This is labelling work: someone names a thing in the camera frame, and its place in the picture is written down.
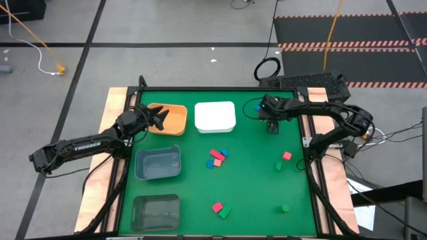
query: black rubber mat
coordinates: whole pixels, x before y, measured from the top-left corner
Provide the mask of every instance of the black rubber mat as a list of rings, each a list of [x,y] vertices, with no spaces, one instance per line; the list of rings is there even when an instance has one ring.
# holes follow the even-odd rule
[[[414,50],[354,49],[328,52],[326,71],[344,74],[349,87],[405,87],[425,86],[426,76]],[[284,75],[305,75],[321,72],[324,50],[284,51]]]
[[[326,42],[333,16],[276,17],[278,43]],[[405,40],[392,15],[343,15],[336,21],[331,41]]]
[[[400,18],[412,39],[427,38],[427,13],[403,12]]]

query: gray floor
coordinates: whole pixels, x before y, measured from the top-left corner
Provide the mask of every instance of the gray floor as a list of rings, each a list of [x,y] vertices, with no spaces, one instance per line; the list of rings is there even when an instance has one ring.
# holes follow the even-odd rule
[[[48,42],[86,40],[99,0],[48,0],[44,21],[28,26]],[[338,0],[284,0],[277,15],[333,14]],[[394,0],[399,11],[427,11],[424,0]],[[256,1],[244,10],[230,9],[228,0],[107,0],[95,42],[266,42],[274,1]],[[347,0],[342,13],[389,13],[385,1]],[[14,24],[16,37],[31,39]],[[7,26],[0,26],[1,42],[12,42]],[[50,142],[65,95],[79,61],[78,48],[55,49],[69,68],[66,76],[52,77],[37,70],[32,48],[0,49],[0,61],[14,72],[0,75],[0,232],[13,239],[33,189],[36,174],[28,154]],[[270,49],[270,56],[277,49]],[[89,51],[61,138],[96,133],[109,87],[136,85],[142,74],[151,86],[256,86],[252,72],[264,48],[155,48]],[[43,56],[42,68],[55,69],[54,59]],[[268,74],[273,66],[262,72]],[[391,132],[420,121],[427,94],[421,89],[351,89],[351,103],[374,114],[376,126]],[[411,137],[420,131],[402,134]],[[352,163],[365,178],[388,186],[420,178],[421,141],[385,143],[359,154]],[[68,163],[55,174],[89,165]],[[81,201],[86,172],[47,180],[27,237],[71,234]]]

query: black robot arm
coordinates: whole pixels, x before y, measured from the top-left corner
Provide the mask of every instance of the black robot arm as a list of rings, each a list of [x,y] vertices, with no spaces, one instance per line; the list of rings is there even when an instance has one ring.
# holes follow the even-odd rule
[[[163,121],[169,112],[159,113],[162,107],[149,109],[144,104],[137,104],[133,109],[134,111],[122,113],[113,126],[100,134],[48,144],[31,154],[29,160],[34,164],[36,172],[46,175],[68,161],[98,153],[112,153],[114,157],[123,157],[121,154],[131,145],[132,137],[141,131],[147,131],[152,125],[162,130]]]
[[[259,118],[267,121],[268,132],[278,134],[279,121],[290,121],[301,115],[321,115],[332,117],[338,126],[326,134],[316,134],[308,147],[308,155],[321,159],[329,145],[345,137],[359,137],[365,134],[372,124],[372,115],[355,105],[342,103],[304,103],[298,99],[284,99],[264,95],[261,101]]]

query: table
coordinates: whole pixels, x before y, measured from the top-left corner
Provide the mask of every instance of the table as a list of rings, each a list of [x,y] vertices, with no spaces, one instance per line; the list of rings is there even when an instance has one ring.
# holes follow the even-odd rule
[[[121,208],[123,211],[119,213],[121,220],[119,224],[116,224],[116,226],[114,225],[117,211],[117,203],[115,203],[110,209],[106,230],[112,231],[114,227],[116,227],[121,235],[138,234],[131,232],[129,227],[127,227],[129,225],[131,213],[131,210],[129,210],[131,209],[130,199],[141,194],[154,195],[172,193],[167,191],[178,191],[178,195],[182,198],[181,226],[179,230],[149,234],[220,235],[222,233],[221,235],[265,235],[265,233],[268,232],[269,235],[316,235],[316,228],[320,229],[323,233],[329,233],[330,228],[328,227],[324,208],[319,201],[317,208],[314,209],[311,206],[310,191],[306,183],[307,179],[304,172],[297,172],[294,165],[292,165],[292,167],[287,167],[285,165],[284,171],[280,173],[275,173],[273,170],[274,163],[280,160],[277,160],[277,154],[287,151],[286,148],[290,149],[293,153],[293,159],[287,163],[288,165],[291,163],[295,164],[298,159],[302,158],[301,141],[292,141],[295,137],[301,136],[298,131],[298,121],[295,119],[290,123],[281,123],[281,131],[286,130],[288,134],[274,136],[277,138],[275,140],[279,141],[272,141],[272,136],[266,134],[266,126],[264,123],[250,119],[242,119],[242,116],[240,116],[242,114],[239,106],[248,99],[254,97],[254,95],[257,97],[263,95],[262,92],[259,90],[257,91],[258,92],[253,92],[252,90],[236,92],[231,89],[214,92],[204,91],[203,93],[187,91],[185,97],[183,97],[182,93],[179,91],[168,93],[161,91],[144,92],[142,97],[144,103],[159,102],[160,99],[162,99],[160,102],[163,103],[191,106],[199,98],[203,98],[203,101],[222,101],[226,99],[230,100],[231,98],[236,104],[238,125],[241,123],[242,127],[238,129],[236,126],[236,129],[229,134],[238,136],[246,132],[247,137],[244,138],[244,141],[242,141],[240,145],[227,142],[227,137],[221,134],[203,135],[203,137],[205,137],[204,139],[196,139],[197,130],[193,126],[190,117],[193,115],[193,109],[187,106],[189,119],[187,120],[187,128],[183,137],[166,137],[149,134],[149,137],[141,142],[141,145],[148,149],[170,147],[172,142],[178,142],[177,144],[184,148],[184,150],[181,151],[183,161],[187,159],[187,164],[183,162],[184,174],[181,173],[181,175],[175,179],[176,181],[174,181],[174,179],[164,179],[161,183],[142,183],[141,181],[137,181],[131,174],[133,165],[130,164],[131,169],[129,170],[129,177],[127,179],[127,189]],[[127,88],[111,88],[109,90],[100,131],[110,127],[115,118],[123,111],[126,92]],[[290,92],[275,92],[275,94],[281,95],[282,97],[293,97],[290,95]],[[310,101],[327,100],[324,89],[309,89],[309,94]],[[334,127],[329,117],[315,116],[313,120],[317,133],[328,132]],[[301,122],[304,125],[305,134],[309,135],[308,118],[303,117]],[[196,143],[197,140],[199,140],[199,143],[196,144],[197,146],[191,148],[190,143]],[[287,143],[285,147],[280,146],[280,143],[283,142]],[[268,147],[275,150],[266,151]],[[227,148],[230,152],[230,158],[226,160],[224,166],[220,169],[209,170],[205,167],[205,162],[209,159],[209,150],[215,148]],[[341,157],[340,152],[335,149],[329,149],[328,154],[339,158]],[[197,158],[201,158],[200,156],[204,155],[206,157],[200,159],[198,163],[194,162],[195,158],[192,157],[193,155],[197,156]],[[104,158],[105,155],[102,154],[94,156],[91,169]],[[76,231],[84,228],[90,222],[105,201],[112,167],[112,161],[107,162],[103,167],[99,168],[87,182],[79,216],[77,218]],[[313,165],[312,167],[317,173],[316,166]],[[323,168],[331,204],[350,228],[358,232],[358,226],[342,164],[331,157],[325,157],[323,159]],[[251,175],[253,175],[252,178],[251,176],[246,178],[242,177],[245,172],[250,172]],[[197,189],[197,191],[191,191],[189,188],[185,187],[186,185],[191,186],[193,189]],[[248,196],[248,191],[251,190],[251,186],[257,189],[255,193],[260,194]],[[198,195],[199,200],[195,200],[197,198],[195,193],[203,194]],[[233,207],[229,219],[220,221],[218,216],[213,214],[211,206],[215,201],[225,201],[225,204],[230,204]],[[291,211],[285,214],[275,213],[275,207],[283,203],[288,203],[291,206]],[[192,211],[197,212],[197,215],[190,215],[189,213]],[[245,217],[251,215],[251,213],[256,216],[252,216],[253,220],[248,221]],[[319,219],[317,226],[315,226],[313,218],[315,214],[317,214]],[[260,218],[266,219],[266,223],[261,223],[259,221]],[[246,229],[250,229],[249,231],[244,231],[237,227],[238,223],[242,223],[242,221],[246,221]]]

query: green mat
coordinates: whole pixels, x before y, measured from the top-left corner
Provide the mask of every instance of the green mat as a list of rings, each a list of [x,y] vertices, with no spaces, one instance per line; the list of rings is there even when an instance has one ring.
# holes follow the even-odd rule
[[[292,92],[271,92],[273,96],[294,97]],[[243,104],[262,97],[261,91],[146,91],[141,99],[150,103],[185,105],[188,110],[185,133],[181,137],[155,135],[133,148],[129,177],[119,223],[120,235],[315,235],[314,215],[306,173],[296,169],[302,159],[298,120],[280,123],[280,134],[267,134],[266,124],[248,119]],[[236,127],[231,133],[201,134],[194,125],[194,105],[199,102],[232,101],[236,106]],[[253,101],[246,113],[256,116]],[[181,149],[182,170],[177,177],[140,181],[135,177],[138,149],[159,149],[176,144]],[[208,169],[211,149],[227,149],[221,167]],[[283,161],[284,151],[292,160]],[[140,195],[177,194],[181,201],[179,229],[175,231],[133,232],[133,199]],[[226,219],[212,210],[220,202],[232,208]],[[289,205],[289,212],[281,210]]]

